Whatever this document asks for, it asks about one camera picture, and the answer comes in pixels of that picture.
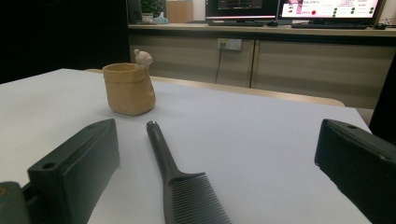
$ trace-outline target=screw hole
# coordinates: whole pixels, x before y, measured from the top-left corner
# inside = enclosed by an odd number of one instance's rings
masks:
[[[48,170],[48,169],[50,169],[50,168],[52,168],[54,166],[55,166],[55,162],[49,162],[49,163],[46,163],[46,164],[43,165],[43,169],[44,170]]]
[[[4,187],[0,187],[0,196],[2,196],[3,194],[5,194],[5,193],[6,193],[6,191],[7,191],[7,189],[6,189],[6,188],[4,188]]]

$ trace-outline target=keyboard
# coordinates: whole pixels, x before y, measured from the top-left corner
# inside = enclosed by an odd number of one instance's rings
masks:
[[[293,23],[290,25],[295,29],[343,29],[343,30],[365,30],[366,25],[357,24],[298,24]]]
[[[237,22],[237,21],[225,21],[225,22],[209,22],[209,26],[249,26],[249,27],[263,27],[266,23],[263,22]]]

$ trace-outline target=power outlet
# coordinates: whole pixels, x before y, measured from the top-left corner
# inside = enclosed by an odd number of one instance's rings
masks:
[[[218,48],[220,49],[221,45],[223,49],[232,49],[232,50],[241,50],[242,48],[242,39],[218,39]]]

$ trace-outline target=dark background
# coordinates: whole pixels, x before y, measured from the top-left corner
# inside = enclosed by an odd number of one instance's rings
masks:
[[[130,62],[125,0],[0,0],[0,83]]]

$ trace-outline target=comb teeth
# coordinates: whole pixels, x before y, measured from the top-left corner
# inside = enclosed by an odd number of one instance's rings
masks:
[[[176,224],[231,223],[206,175],[175,181],[172,198]]]

